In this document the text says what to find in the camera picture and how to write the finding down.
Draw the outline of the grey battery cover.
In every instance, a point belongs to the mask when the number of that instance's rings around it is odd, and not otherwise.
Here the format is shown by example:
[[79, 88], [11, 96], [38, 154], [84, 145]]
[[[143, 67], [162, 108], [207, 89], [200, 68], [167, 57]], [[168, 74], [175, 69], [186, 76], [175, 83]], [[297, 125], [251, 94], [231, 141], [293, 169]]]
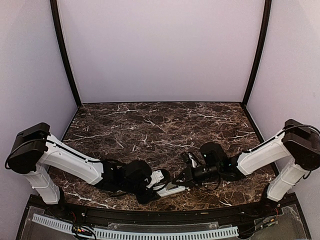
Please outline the grey battery cover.
[[178, 188], [179, 186], [178, 185], [176, 185], [176, 184], [173, 184], [173, 183], [168, 183], [167, 185], [166, 185], [166, 189], [167, 190], [171, 190], [171, 189], [175, 189], [175, 188]]

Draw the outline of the white remote control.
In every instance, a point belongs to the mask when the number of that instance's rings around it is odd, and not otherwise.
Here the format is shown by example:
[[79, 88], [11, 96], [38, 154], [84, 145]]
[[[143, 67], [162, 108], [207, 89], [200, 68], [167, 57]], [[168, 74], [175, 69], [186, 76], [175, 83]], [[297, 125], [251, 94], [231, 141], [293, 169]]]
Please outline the white remote control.
[[186, 190], [185, 186], [174, 185], [170, 189], [168, 189], [168, 187], [169, 187], [168, 185], [167, 186], [160, 185], [160, 186], [154, 187], [153, 190], [156, 191], [161, 198], [178, 194]]

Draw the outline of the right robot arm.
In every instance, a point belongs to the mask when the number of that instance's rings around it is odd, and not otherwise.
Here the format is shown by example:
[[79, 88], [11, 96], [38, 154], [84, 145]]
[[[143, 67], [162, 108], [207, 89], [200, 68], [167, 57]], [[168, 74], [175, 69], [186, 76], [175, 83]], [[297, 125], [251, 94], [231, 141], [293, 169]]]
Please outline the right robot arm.
[[312, 125], [289, 119], [276, 135], [232, 157], [214, 142], [203, 144], [199, 152], [204, 164], [200, 164], [192, 152], [181, 154], [187, 167], [172, 184], [192, 188], [209, 179], [239, 181], [266, 165], [289, 158], [279, 175], [265, 188], [263, 200], [255, 205], [255, 213], [266, 217], [274, 210], [274, 202], [279, 202], [288, 190], [320, 167], [320, 131]]

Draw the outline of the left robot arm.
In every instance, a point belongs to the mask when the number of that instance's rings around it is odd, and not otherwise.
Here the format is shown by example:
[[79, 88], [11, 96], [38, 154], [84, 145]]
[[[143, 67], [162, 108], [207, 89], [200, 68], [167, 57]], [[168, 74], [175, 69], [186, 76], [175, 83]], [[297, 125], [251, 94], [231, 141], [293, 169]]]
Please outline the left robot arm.
[[62, 200], [63, 193], [51, 180], [45, 165], [74, 175], [100, 190], [134, 194], [140, 204], [159, 197], [154, 185], [165, 178], [161, 170], [153, 171], [142, 160], [122, 163], [84, 155], [59, 141], [50, 133], [47, 123], [38, 123], [17, 134], [4, 166], [25, 176], [60, 218], [67, 218], [71, 208]]

